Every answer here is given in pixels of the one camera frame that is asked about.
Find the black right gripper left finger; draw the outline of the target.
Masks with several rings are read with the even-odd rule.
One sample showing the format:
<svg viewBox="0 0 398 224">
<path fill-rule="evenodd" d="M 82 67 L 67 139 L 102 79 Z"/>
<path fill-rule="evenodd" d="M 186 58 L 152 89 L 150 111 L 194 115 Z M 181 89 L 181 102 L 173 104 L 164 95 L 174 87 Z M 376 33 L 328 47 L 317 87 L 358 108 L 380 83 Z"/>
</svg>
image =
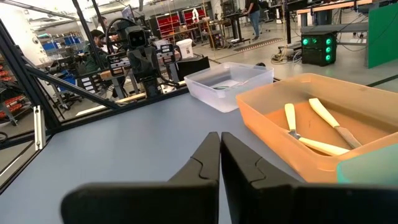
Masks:
<svg viewBox="0 0 398 224">
<path fill-rule="evenodd" d="M 63 224 L 217 224 L 220 189 L 218 133 L 210 132 L 169 180 L 89 183 L 60 204 Z"/>
</svg>

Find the person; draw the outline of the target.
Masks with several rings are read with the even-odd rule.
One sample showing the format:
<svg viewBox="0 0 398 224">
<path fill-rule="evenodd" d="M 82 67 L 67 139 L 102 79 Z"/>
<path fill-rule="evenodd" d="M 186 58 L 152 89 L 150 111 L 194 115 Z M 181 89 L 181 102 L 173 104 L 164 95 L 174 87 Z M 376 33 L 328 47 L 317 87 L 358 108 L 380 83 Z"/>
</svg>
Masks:
<svg viewBox="0 0 398 224">
<path fill-rule="evenodd" d="M 107 25 L 108 25 L 107 18 L 101 16 L 101 17 L 98 18 L 98 26 L 97 26 L 96 29 L 100 30 L 103 33 L 105 33 Z"/>
<path fill-rule="evenodd" d="M 87 73 L 108 68 L 106 58 L 108 53 L 102 49 L 104 44 L 101 38 L 104 37 L 104 33 L 98 29 L 94 29 L 90 34 L 93 40 L 92 42 L 86 40 L 85 47 L 83 48 L 83 53 L 86 55 L 85 70 Z"/>
<path fill-rule="evenodd" d="M 245 0 L 245 8 L 243 9 L 243 14 L 248 15 L 252 27 L 254 29 L 254 38 L 257 40 L 260 36 L 259 33 L 259 17 L 260 17 L 260 6 L 259 0 Z"/>
</svg>

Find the black equipment box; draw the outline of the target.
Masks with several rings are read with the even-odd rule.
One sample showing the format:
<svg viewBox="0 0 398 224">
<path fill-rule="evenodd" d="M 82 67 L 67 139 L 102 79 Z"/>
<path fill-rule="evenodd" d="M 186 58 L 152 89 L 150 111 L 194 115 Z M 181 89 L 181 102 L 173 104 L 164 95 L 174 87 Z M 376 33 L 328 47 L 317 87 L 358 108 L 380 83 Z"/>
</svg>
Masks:
<svg viewBox="0 0 398 224">
<path fill-rule="evenodd" d="M 193 73 L 210 68 L 208 57 L 193 57 L 181 59 L 177 62 L 177 75 L 180 81 L 184 80 L 184 77 Z"/>
</svg>

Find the clear plastic bin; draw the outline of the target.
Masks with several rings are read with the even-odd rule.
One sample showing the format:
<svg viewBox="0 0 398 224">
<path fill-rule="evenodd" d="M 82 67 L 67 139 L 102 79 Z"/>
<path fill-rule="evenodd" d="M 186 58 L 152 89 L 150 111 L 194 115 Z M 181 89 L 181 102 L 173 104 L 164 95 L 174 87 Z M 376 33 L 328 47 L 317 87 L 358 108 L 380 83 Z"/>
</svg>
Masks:
<svg viewBox="0 0 398 224">
<path fill-rule="evenodd" d="M 208 106 L 229 113 L 238 108 L 236 96 L 274 81 L 272 67 L 225 62 L 184 77 L 190 94 Z M 216 86 L 230 86 L 214 90 Z"/>
</svg>

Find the black floor mat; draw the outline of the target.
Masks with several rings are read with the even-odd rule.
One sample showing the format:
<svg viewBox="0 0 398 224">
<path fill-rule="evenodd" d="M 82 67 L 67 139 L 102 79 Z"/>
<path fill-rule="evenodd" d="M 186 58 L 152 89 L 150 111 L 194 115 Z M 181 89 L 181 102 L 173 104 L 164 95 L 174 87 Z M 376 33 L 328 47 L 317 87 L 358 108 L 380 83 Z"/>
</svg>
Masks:
<svg viewBox="0 0 398 224">
<path fill-rule="evenodd" d="M 261 41 L 255 42 L 253 44 L 249 44 L 249 45 L 246 45 L 246 46 L 243 46 L 243 47 L 235 48 L 234 51 L 235 52 L 245 52 L 245 51 L 248 51 L 248 50 L 251 50 L 251 49 L 256 49 L 256 48 L 259 48 L 259 47 L 263 47 L 265 45 L 274 44 L 276 42 L 280 42 L 280 41 L 283 41 L 283 40 L 284 40 L 283 38 L 272 38 L 272 39 L 267 39 L 267 40 L 261 40 Z"/>
</svg>

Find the white bin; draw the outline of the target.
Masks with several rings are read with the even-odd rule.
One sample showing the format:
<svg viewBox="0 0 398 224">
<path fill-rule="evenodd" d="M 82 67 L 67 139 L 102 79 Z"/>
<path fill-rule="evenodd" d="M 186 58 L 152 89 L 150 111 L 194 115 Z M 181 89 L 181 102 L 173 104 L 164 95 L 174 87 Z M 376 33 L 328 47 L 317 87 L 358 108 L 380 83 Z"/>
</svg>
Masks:
<svg viewBox="0 0 398 224">
<path fill-rule="evenodd" d="M 193 44 L 192 39 L 184 39 L 184 40 L 180 40 L 176 43 L 176 45 L 180 49 L 182 58 L 192 58 L 193 57 L 192 44 Z"/>
</svg>

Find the wooden top workbench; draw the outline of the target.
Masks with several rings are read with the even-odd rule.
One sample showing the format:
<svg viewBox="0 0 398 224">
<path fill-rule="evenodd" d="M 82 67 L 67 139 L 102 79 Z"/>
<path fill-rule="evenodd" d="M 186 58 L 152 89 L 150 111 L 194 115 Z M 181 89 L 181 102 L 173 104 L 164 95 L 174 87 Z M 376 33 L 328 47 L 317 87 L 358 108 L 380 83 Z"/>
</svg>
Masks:
<svg viewBox="0 0 398 224">
<path fill-rule="evenodd" d="M 355 20 L 348 24 L 326 24 L 326 25 L 312 25 L 308 26 L 308 14 L 311 16 L 323 11 L 332 11 L 334 9 L 353 8 L 356 12 L 359 6 L 368 5 L 377 6 L 380 0 L 338 0 L 330 3 L 323 3 L 318 6 L 310 6 L 305 9 L 297 10 L 297 15 L 300 17 L 300 32 L 301 34 L 309 34 L 312 32 L 367 32 L 369 25 L 367 22 L 355 23 Z"/>
</svg>

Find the cream-handled table knife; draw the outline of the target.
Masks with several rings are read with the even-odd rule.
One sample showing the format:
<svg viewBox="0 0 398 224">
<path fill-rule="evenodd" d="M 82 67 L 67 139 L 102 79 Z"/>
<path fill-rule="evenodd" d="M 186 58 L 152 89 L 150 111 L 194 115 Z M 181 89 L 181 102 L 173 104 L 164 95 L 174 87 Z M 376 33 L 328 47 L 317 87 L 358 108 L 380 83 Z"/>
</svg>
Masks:
<svg viewBox="0 0 398 224">
<path fill-rule="evenodd" d="M 344 127 L 341 127 L 334 116 L 323 106 L 318 98 L 310 98 L 308 100 L 312 110 L 316 112 L 322 119 L 324 119 L 332 128 L 334 128 L 341 137 L 353 148 L 361 147 L 362 144 L 355 138 L 355 136 Z"/>
<path fill-rule="evenodd" d="M 330 156 L 339 156 L 339 155 L 349 152 L 348 149 L 334 146 L 331 144 L 326 144 L 323 142 L 314 141 L 314 140 L 307 139 L 307 138 L 299 138 L 298 140 L 301 143 L 305 144 L 306 146 L 308 146 L 312 149 L 315 149 L 317 151 L 323 152 L 325 154 L 328 154 Z"/>
<path fill-rule="evenodd" d="M 287 124 L 289 127 L 289 134 L 295 139 L 300 139 L 301 136 L 296 130 L 296 119 L 295 119 L 295 108 L 292 103 L 287 103 L 284 105 L 285 117 L 287 119 Z"/>
</svg>

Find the red bin shelf rack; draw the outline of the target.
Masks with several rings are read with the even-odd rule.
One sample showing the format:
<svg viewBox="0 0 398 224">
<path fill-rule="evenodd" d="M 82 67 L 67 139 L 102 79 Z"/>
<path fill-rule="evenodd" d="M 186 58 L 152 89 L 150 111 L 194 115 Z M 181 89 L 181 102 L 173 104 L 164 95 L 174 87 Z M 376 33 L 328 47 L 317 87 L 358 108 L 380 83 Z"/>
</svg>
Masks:
<svg viewBox="0 0 398 224">
<path fill-rule="evenodd" d="M 202 21 L 206 14 L 205 8 L 203 6 L 200 7 L 192 7 L 182 11 L 183 20 L 185 25 L 192 26 L 197 22 Z"/>
<path fill-rule="evenodd" d="M 178 12 L 166 13 L 155 17 L 157 22 L 157 31 L 160 38 L 164 38 L 170 34 L 174 34 L 181 25 Z"/>
</svg>

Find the computer monitor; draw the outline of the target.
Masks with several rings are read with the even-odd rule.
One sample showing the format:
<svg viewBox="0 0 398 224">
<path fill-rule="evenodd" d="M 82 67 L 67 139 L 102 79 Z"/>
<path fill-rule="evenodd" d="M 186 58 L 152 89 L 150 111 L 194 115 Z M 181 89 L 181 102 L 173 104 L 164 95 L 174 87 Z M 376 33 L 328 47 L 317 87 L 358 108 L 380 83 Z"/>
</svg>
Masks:
<svg viewBox="0 0 398 224">
<path fill-rule="evenodd" d="M 124 9 L 121 11 L 121 14 L 123 18 L 135 21 L 134 13 L 130 5 L 125 6 Z"/>
</svg>

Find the black computer with green lights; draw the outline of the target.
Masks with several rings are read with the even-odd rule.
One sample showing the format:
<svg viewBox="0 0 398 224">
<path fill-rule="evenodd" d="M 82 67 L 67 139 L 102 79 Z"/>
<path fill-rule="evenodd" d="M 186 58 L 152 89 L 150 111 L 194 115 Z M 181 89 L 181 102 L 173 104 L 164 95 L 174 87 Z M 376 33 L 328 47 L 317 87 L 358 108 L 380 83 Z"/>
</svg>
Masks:
<svg viewBox="0 0 398 224">
<path fill-rule="evenodd" d="M 301 35 L 302 63 L 324 67 L 335 63 L 335 32 L 304 32 Z"/>
</svg>

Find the black standing desk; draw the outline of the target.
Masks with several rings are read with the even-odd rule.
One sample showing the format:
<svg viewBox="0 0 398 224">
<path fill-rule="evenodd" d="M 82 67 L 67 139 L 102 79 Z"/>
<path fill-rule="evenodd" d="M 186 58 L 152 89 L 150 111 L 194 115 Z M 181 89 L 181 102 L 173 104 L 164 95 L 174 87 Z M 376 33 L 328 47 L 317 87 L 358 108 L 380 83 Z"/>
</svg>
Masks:
<svg viewBox="0 0 398 224">
<path fill-rule="evenodd" d="M 247 41 L 250 41 L 250 39 L 243 38 L 242 33 L 241 33 L 241 26 L 240 26 L 239 19 L 241 17 L 245 17 L 245 16 L 246 15 L 243 14 L 242 12 L 236 12 L 236 13 L 229 14 L 229 15 L 222 17 L 222 19 L 228 19 L 229 23 L 231 24 L 232 31 L 233 31 L 232 43 L 234 43 L 234 44 L 240 44 L 240 43 L 245 43 Z"/>
</svg>

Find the silver frame bracket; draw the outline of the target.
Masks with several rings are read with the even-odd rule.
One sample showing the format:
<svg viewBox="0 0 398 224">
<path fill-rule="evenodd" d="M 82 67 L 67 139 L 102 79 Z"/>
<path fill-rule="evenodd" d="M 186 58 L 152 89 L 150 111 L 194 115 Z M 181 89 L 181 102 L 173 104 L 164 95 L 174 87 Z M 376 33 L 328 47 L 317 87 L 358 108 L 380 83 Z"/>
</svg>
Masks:
<svg viewBox="0 0 398 224">
<path fill-rule="evenodd" d="M 34 107 L 35 150 L 42 150 L 47 142 L 44 112 L 40 105 Z"/>
</svg>

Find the orange plastic bin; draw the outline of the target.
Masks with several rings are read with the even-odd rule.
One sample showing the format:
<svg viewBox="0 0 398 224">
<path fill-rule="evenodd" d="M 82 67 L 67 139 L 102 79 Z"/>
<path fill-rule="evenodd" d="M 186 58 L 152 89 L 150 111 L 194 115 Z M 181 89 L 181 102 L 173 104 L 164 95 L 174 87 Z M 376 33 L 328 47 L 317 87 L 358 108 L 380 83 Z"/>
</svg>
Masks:
<svg viewBox="0 0 398 224">
<path fill-rule="evenodd" d="M 311 108 L 318 98 L 361 143 L 353 149 Z M 339 162 L 398 144 L 398 93 L 304 73 L 236 97 L 245 125 L 307 182 L 336 182 Z M 284 106 L 295 107 L 301 137 L 348 150 L 338 156 L 311 149 L 289 134 Z"/>
</svg>

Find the blue storage bins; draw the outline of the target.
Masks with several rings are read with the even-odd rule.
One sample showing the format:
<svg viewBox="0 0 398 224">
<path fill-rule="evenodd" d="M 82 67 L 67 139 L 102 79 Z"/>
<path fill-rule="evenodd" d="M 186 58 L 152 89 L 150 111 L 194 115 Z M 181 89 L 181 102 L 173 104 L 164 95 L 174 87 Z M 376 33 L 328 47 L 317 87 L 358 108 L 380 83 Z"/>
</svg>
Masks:
<svg viewBox="0 0 398 224">
<path fill-rule="evenodd" d="M 62 50 L 67 47 L 80 51 L 84 48 L 84 40 L 75 35 L 66 35 L 62 37 L 51 36 L 50 38 L 40 39 L 40 43 L 46 51 Z"/>
</svg>

